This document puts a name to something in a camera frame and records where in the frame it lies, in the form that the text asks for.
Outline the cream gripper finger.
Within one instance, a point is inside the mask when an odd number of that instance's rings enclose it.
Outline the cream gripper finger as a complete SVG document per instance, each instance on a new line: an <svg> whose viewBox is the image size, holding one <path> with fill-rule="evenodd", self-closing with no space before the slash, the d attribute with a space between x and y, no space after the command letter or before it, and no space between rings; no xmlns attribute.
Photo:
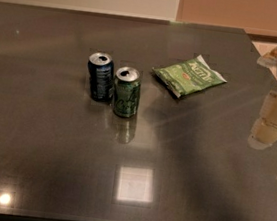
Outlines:
<svg viewBox="0 0 277 221"><path fill-rule="evenodd" d="M263 54L256 61L258 65L264 66L266 68L276 67L277 66L277 46L272 48L266 54Z"/></svg>
<svg viewBox="0 0 277 221"><path fill-rule="evenodd" d="M277 141L277 91L266 95L259 115L251 128L248 144L253 149L264 150Z"/></svg>

